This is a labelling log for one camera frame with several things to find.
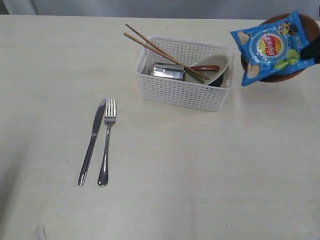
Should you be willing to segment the silver metal fork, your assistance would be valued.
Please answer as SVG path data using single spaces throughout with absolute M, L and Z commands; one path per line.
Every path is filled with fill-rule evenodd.
M 102 163 L 99 171 L 99 176 L 97 184 L 100 187 L 104 187 L 109 182 L 109 145 L 110 145 L 110 135 L 111 128 L 116 123 L 117 117 L 117 103 L 114 98 L 108 98 L 106 100 L 106 109 L 104 115 L 104 124 L 106 126 L 106 137 L 105 137 L 105 146 L 102 157 Z

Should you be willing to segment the silver table knife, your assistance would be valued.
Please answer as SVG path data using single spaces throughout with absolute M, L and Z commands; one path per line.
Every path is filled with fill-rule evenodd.
M 100 126 L 102 123 L 102 119 L 104 118 L 105 115 L 105 110 L 106 110 L 106 99 L 104 98 L 100 104 L 98 105 L 98 108 L 96 110 L 94 119 L 93 119 L 93 126 L 92 126 L 92 132 L 91 132 L 91 136 L 90 136 L 90 141 L 89 141 L 89 145 L 84 157 L 84 161 L 80 170 L 80 174 L 79 174 L 79 178 L 78 178 L 78 182 L 77 184 L 79 186 L 83 186 L 86 180 L 86 176 L 88 173 L 88 169 L 90 166 L 90 162 L 91 162 L 91 158 L 92 158 L 92 154 L 94 151 L 94 147 L 95 147 L 95 143 L 97 140 L 97 136 L 100 130 Z

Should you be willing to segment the white bowl dark rim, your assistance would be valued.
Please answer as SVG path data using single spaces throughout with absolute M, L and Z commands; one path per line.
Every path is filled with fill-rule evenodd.
M 224 54 L 214 54 L 201 58 L 190 67 L 196 72 L 208 77 L 203 85 L 220 87 L 224 80 L 224 74 L 229 65 L 229 59 Z

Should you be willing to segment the reddish brown wooden spoon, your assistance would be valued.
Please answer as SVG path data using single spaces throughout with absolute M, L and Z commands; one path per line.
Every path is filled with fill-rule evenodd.
M 219 71 L 220 67 L 218 65 L 196 65 L 191 66 L 191 69 L 195 71 Z

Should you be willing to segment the shiny metal container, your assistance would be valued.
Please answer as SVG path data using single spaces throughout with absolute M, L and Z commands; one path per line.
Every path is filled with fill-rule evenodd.
M 182 81 L 185 69 L 182 65 L 154 63 L 148 70 L 150 76 Z

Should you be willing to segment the white perforated plastic basket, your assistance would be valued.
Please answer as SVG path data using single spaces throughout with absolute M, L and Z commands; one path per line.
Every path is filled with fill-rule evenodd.
M 143 49 L 135 69 L 140 82 L 140 91 L 144 99 L 180 107 L 217 112 L 234 84 L 235 51 L 223 45 L 174 39 L 171 37 L 151 35 L 150 41 L 172 57 L 193 65 L 198 60 L 211 55 L 226 55 L 229 60 L 220 87 L 208 86 L 194 80 L 185 82 L 150 76 L 149 68 L 155 63 L 169 63 L 164 57 L 149 49 Z

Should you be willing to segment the upper wooden chopstick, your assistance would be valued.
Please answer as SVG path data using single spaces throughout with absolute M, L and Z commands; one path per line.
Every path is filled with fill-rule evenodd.
M 196 80 L 198 82 L 202 83 L 202 84 L 205 82 L 205 80 L 209 80 L 210 79 L 209 77 L 197 72 L 196 70 L 192 69 L 191 67 L 189 67 L 188 65 L 184 64 L 183 62 L 180 62 L 177 59 L 175 59 L 174 57 L 170 56 L 163 49 L 158 47 L 155 43 L 153 43 L 151 40 L 146 38 L 144 35 L 142 35 L 136 29 L 131 27 L 129 24 L 126 23 L 125 26 L 128 27 L 136 35 L 138 35 L 141 39 L 143 39 L 143 41 L 138 40 L 137 38 L 133 37 L 132 35 L 130 35 L 130 34 L 126 33 L 126 32 L 123 33 L 123 35 L 125 37 L 127 37 L 130 40 L 134 41 L 135 43 L 143 46 L 144 48 L 147 48 L 148 50 L 156 53 L 157 55 L 162 56 L 163 58 L 175 63 L 176 65 L 182 66 L 184 68 L 184 70 L 186 70 L 189 74 L 193 75 L 196 78 Z

